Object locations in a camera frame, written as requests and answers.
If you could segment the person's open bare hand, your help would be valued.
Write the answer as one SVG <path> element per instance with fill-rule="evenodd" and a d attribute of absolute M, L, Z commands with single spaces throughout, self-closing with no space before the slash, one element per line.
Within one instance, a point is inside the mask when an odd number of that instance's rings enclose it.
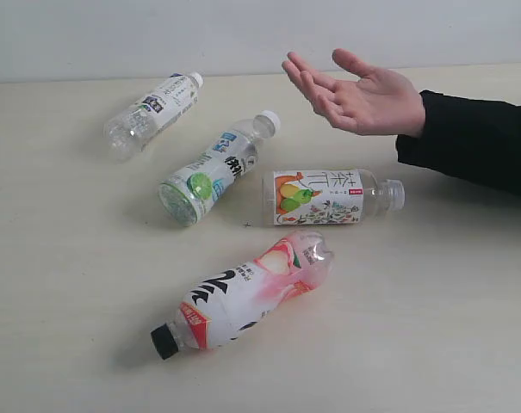
<path fill-rule="evenodd" d="M 332 60 L 357 78 L 338 80 L 317 71 L 294 52 L 282 62 L 288 79 L 317 115 L 336 129 L 360 136 L 420 136 L 425 107 L 406 77 L 370 65 L 342 48 L 332 52 Z"/>

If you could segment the black-sleeved forearm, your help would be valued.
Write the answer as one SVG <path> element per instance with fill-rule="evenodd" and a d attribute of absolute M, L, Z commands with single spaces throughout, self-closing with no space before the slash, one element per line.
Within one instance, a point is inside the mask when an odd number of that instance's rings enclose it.
<path fill-rule="evenodd" d="M 521 105 L 420 95 L 425 126 L 396 138 L 398 161 L 521 196 Z"/>

